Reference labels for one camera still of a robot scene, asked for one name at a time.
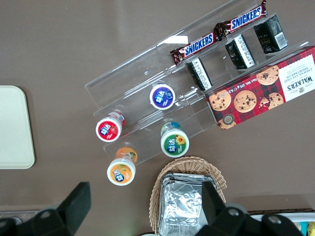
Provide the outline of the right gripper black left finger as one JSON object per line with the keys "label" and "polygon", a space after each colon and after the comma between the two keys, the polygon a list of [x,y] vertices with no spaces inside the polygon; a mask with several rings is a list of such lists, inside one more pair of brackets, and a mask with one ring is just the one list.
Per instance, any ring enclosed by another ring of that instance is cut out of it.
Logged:
{"label": "right gripper black left finger", "polygon": [[41,211],[31,220],[34,236],[73,236],[91,209],[89,182],[79,183],[55,209]]}

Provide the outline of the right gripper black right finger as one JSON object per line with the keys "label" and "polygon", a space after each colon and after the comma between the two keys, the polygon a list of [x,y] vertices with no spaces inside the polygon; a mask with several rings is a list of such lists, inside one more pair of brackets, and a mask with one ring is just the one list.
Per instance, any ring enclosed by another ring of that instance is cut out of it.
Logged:
{"label": "right gripper black right finger", "polygon": [[227,207],[210,182],[202,183],[202,209],[208,224],[198,236],[242,236],[246,215],[236,207]]}

